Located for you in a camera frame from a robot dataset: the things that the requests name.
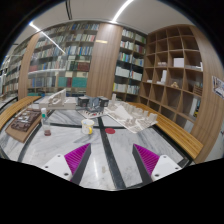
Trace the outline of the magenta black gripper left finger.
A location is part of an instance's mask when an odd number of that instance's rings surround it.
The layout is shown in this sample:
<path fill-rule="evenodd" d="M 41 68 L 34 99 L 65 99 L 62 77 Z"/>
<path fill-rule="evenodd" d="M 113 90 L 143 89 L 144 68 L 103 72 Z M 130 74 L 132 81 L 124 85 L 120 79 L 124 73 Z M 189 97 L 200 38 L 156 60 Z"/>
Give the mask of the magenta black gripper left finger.
<path fill-rule="evenodd" d="M 91 144 L 88 143 L 66 155 L 55 155 L 42 166 L 42 169 L 79 185 L 90 155 Z"/>

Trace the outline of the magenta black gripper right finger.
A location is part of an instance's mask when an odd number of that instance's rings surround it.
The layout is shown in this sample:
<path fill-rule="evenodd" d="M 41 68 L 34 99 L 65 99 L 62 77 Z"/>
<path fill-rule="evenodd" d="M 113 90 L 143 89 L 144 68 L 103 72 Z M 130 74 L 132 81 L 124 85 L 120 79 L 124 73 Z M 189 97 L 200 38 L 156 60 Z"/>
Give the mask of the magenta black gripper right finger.
<path fill-rule="evenodd" d="M 144 185 L 181 170 L 181 167 L 167 155 L 159 156 L 137 144 L 133 145 L 132 154 Z"/>

